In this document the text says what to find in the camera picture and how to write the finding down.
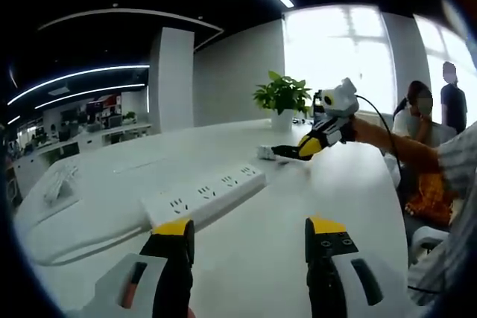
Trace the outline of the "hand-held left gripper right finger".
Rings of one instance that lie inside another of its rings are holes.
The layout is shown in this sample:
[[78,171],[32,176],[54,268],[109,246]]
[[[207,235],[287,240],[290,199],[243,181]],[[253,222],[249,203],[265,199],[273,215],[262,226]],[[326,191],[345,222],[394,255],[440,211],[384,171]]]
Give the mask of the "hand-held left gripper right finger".
[[305,222],[306,284],[313,317],[405,317],[404,276],[358,249],[346,227],[311,216]]

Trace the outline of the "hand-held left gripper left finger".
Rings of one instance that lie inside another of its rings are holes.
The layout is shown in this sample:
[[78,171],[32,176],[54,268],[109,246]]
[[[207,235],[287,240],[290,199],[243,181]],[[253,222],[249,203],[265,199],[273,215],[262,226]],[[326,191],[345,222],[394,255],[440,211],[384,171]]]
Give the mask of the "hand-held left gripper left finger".
[[195,225],[190,219],[153,229],[95,284],[85,317],[187,317],[193,285]]

